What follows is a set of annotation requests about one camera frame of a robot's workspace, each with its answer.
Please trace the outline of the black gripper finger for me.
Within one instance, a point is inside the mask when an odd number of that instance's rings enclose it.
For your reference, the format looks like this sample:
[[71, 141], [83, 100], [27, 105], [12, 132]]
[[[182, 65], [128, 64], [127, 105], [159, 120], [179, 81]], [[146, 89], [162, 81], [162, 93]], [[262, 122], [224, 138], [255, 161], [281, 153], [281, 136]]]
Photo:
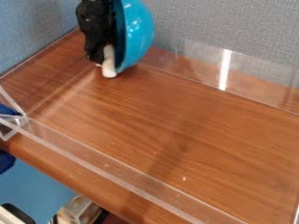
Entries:
[[90, 61], [100, 65], [103, 64], [103, 61], [104, 61], [104, 46], [103, 45], [98, 45], [98, 46], [88, 45], [86, 47], [86, 54], [87, 54], [87, 59]]

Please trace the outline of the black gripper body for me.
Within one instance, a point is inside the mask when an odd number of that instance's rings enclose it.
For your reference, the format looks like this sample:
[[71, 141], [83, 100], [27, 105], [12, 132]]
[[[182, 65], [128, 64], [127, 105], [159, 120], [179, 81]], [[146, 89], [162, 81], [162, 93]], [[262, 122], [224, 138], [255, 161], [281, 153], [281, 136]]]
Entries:
[[75, 10], [84, 34], [84, 51], [92, 54], [116, 42], [116, 20], [112, 0], [80, 0]]

